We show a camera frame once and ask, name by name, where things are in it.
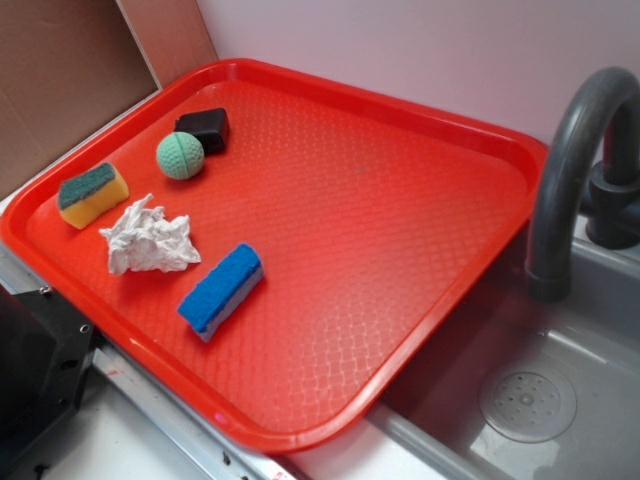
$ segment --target sponge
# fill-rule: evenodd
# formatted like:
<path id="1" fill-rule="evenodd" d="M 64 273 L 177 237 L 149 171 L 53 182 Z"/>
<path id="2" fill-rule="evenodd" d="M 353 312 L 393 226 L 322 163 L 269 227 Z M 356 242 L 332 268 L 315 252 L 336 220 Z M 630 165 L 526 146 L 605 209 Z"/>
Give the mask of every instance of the sponge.
<path id="1" fill-rule="evenodd" d="M 202 170 L 204 150 L 198 139 L 190 133 L 174 132 L 160 142 L 156 159 L 167 177 L 186 180 Z"/>
<path id="2" fill-rule="evenodd" d="M 110 163 L 67 180 L 58 192 L 58 209 L 67 222 L 82 229 L 129 198 L 129 187 Z"/>
<path id="3" fill-rule="evenodd" d="M 242 243 L 196 285 L 178 307 L 178 313 L 208 342 L 263 276 L 260 258 Z"/>

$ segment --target sink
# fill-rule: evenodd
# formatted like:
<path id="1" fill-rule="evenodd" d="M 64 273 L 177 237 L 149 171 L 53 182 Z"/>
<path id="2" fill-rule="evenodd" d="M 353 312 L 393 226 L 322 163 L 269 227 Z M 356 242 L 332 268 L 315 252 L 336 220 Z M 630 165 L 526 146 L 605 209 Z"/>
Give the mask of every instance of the sink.
<path id="1" fill-rule="evenodd" d="M 380 403 L 468 478 L 640 478 L 640 263 L 576 239 L 572 293 L 544 305 L 525 250 L 521 232 Z"/>

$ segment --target cardboard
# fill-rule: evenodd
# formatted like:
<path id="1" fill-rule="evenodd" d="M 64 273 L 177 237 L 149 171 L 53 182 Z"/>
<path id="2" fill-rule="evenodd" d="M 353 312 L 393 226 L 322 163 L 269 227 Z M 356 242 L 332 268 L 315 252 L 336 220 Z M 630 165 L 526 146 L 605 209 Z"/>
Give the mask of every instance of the cardboard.
<path id="1" fill-rule="evenodd" d="M 158 85 L 218 60 L 195 0 L 118 0 Z"/>
<path id="2" fill-rule="evenodd" d="M 0 2 L 0 199 L 157 89 L 114 0 Z"/>

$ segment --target crumpled paper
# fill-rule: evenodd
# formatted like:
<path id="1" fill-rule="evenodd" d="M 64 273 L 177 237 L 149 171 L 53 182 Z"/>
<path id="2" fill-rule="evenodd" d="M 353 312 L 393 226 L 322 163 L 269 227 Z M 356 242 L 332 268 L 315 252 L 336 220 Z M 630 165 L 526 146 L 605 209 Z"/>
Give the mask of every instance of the crumpled paper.
<path id="1" fill-rule="evenodd" d="M 100 230 L 109 243 L 109 272 L 182 271 L 189 263 L 200 262 L 200 254 L 189 239 L 189 216 L 168 222 L 164 207 L 144 208 L 152 198 L 148 194 L 133 203 L 113 228 Z"/>

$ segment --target white wall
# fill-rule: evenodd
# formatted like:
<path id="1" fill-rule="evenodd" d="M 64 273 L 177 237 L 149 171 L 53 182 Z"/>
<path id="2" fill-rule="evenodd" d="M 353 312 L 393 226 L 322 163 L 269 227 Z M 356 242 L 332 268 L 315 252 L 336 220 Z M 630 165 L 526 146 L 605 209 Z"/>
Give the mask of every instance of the white wall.
<path id="1" fill-rule="evenodd" d="M 198 0 L 221 59 L 248 57 L 549 142 L 580 84 L 640 77 L 640 0 Z"/>

